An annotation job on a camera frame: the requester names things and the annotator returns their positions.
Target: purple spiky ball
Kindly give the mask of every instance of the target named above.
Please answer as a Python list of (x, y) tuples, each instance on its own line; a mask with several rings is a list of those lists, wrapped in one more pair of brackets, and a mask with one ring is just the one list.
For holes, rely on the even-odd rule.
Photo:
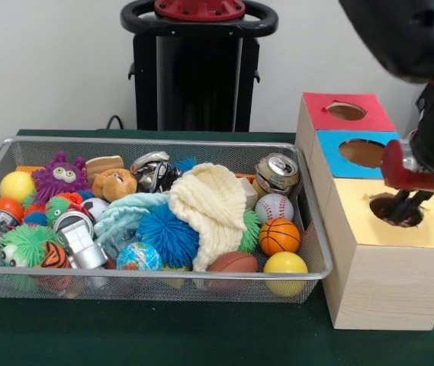
[(76, 192), (89, 189), (85, 160), (77, 157), (74, 164), (66, 162), (66, 153), (58, 151), (56, 157), (44, 169), (32, 173), (37, 194), (35, 202), (45, 204), (48, 200), (63, 192)]

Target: stacked boxes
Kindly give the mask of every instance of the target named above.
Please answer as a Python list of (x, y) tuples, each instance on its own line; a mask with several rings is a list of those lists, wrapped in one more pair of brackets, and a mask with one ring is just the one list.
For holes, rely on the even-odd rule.
[(414, 227), (385, 223), (370, 208), (375, 196), (396, 194), (379, 165), (398, 138), (374, 95), (303, 96), (296, 144), (332, 249), (323, 286), (338, 329), (434, 327), (434, 197)]

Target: white knit cloth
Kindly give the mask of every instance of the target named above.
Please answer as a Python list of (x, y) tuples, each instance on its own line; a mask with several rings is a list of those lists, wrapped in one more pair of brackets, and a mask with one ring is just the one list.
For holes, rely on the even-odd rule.
[(222, 165), (200, 164), (171, 187), (169, 207), (200, 234), (193, 271), (206, 271), (220, 255), (239, 248), (247, 230), (246, 194), (236, 176)]

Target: red box lid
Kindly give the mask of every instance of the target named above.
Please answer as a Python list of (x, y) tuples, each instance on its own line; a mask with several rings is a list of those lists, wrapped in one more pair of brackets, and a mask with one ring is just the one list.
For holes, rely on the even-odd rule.
[(315, 130), (396, 132), (374, 94), (304, 93), (304, 100)]

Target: black cable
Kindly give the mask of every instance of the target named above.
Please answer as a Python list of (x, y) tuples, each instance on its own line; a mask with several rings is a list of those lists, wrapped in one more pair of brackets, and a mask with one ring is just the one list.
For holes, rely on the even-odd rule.
[(117, 121), (118, 121), (118, 126), (120, 126), (120, 129), (121, 129), (121, 130), (123, 130), (123, 129), (125, 128), (124, 123), (122, 122), (122, 120), (120, 119), (120, 117), (117, 116), (116, 114), (114, 114), (114, 115), (111, 116), (110, 119), (108, 120), (108, 123), (107, 123), (107, 126), (106, 126), (106, 129), (107, 129), (107, 130), (110, 130), (111, 123), (112, 123), (114, 120), (117, 120)]

